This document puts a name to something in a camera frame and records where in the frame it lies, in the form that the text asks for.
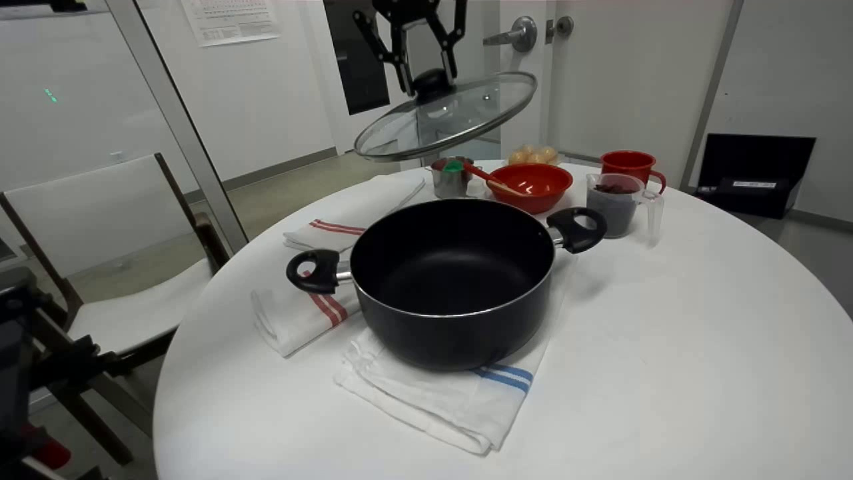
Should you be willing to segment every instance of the metal frame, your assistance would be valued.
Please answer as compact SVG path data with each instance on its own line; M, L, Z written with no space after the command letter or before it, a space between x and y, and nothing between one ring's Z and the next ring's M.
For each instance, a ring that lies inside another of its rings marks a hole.
M189 110L176 89L176 81L168 73L168 64L149 32L149 25L141 16L140 2L136 0L105 0L105 2L120 36L125 38L125 45L141 78L148 81L172 134L176 136L204 197L212 206L212 220L228 250L237 254L249 244L249 234L236 214L231 196L224 193L216 166L189 117Z
M717 89L720 89L720 81L724 81L724 73L726 73L729 50L732 50L732 42L733 42L740 21L741 21L741 10L745 10L745 0L733 0L732 10L729 10L724 41L720 41L720 50L717 50L717 58L714 58L712 84L709 84L709 89L704 93L700 124L696 124L696 130L693 130L689 166L685 166L684 181L680 181L684 189L692 188L692 180L693 180L693 172L696 172L700 146L704 145L704 134L709 128L709 117L712 117Z

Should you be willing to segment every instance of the gray mug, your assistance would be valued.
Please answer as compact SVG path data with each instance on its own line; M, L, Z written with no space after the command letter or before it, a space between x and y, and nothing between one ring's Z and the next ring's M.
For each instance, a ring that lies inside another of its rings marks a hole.
M648 234L658 238L658 200L646 189L637 177L628 174L592 174L588 177L588 209L608 222L608 238L625 238L633 229L637 206L648 206Z

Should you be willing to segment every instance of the white towel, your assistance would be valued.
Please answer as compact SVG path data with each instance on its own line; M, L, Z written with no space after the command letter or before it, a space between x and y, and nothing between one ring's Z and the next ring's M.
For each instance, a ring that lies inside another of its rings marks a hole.
M358 313L358 293L352 282L342 282L333 297L305 293L284 277L271 292L251 292L251 305L261 338L284 357L290 357L349 320Z
M333 210L322 210L322 220L313 220L310 225L286 233L284 262L288 264L300 250L313 249L348 250L365 226L416 200L428 200L424 177L376 177L369 181L369 196ZM333 297L317 297L284 281L284 286L271 292L251 292L251 305L256 313L256 330L284 357L297 354L358 313L352 282L342 282Z
M480 456L501 450L534 386L548 325L561 313L562 305L550 301L542 333L524 352L490 369L457 373L406 365L365 330L348 348L336 385L429 438Z
M322 210L321 220L313 220L305 226L286 233L288 245L310 250L310 249L332 249L348 250L354 240L381 216L428 200L424 177L373 177L365 185L365 193L358 204L336 206L333 210Z

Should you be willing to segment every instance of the red cup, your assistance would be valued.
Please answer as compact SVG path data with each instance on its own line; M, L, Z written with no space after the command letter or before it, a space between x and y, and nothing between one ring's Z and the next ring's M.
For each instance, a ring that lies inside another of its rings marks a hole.
M642 185L648 185L648 180L656 180L662 185L656 196L662 196L666 189L666 177L662 172L653 172L653 166L656 158L648 152L618 150L604 158L604 174L637 177Z

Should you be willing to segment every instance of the chair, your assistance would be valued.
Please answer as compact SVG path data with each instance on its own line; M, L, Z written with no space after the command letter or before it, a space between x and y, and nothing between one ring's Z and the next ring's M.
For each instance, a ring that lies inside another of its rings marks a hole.
M95 386L111 402L125 402L128 394L107 373L132 373L168 350L184 313L228 262L213 226L192 216L164 156L8 189L0 196L0 206L65 297L67 313L37 293L41 309L59 324L59 333L49 333L51 348L73 352L77 344L77 352L88 352L87 344L95 344L87 373L77 372L67 386L76 392ZM132 297L83 301L71 281L184 234L195 234L209 258L160 286ZM63 402L71 412L77 408L77 413L73 412L77 421L120 464L128 461L123 448L111 445L117 438L105 436L95 412L87 405L81 412L83 398L65 398ZM149 416L141 418L136 405L125 405L123 413L149 432Z

